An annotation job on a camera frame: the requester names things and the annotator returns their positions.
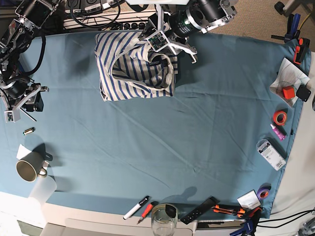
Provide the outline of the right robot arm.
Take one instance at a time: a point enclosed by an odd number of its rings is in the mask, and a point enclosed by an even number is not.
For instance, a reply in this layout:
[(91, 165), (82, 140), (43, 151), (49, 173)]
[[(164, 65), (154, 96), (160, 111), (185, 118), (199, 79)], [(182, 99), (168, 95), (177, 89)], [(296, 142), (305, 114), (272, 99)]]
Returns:
[[(32, 111), (42, 111), (37, 106), (36, 96), (45, 91), (40, 83), (31, 79), (41, 66), (46, 38), (41, 28), (57, 10), (59, 0), (24, 0), (15, 10), (17, 18), (8, 25), (0, 38), (0, 96), (9, 111), (24, 109), (32, 105)], [(42, 40), (37, 65), (31, 71), (19, 70), (20, 54), (31, 45), (32, 40), (40, 36)]]

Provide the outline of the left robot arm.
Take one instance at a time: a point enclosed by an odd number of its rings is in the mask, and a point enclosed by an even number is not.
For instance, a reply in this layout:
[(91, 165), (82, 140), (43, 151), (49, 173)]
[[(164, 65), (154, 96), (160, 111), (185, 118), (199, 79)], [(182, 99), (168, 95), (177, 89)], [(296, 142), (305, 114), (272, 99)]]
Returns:
[(184, 6), (174, 5), (174, 9), (157, 4), (157, 12), (149, 17), (139, 39), (147, 41), (155, 52), (185, 52), (196, 63), (197, 50), (189, 45), (189, 37), (231, 22), (237, 14), (234, 5), (231, 0), (190, 0)]

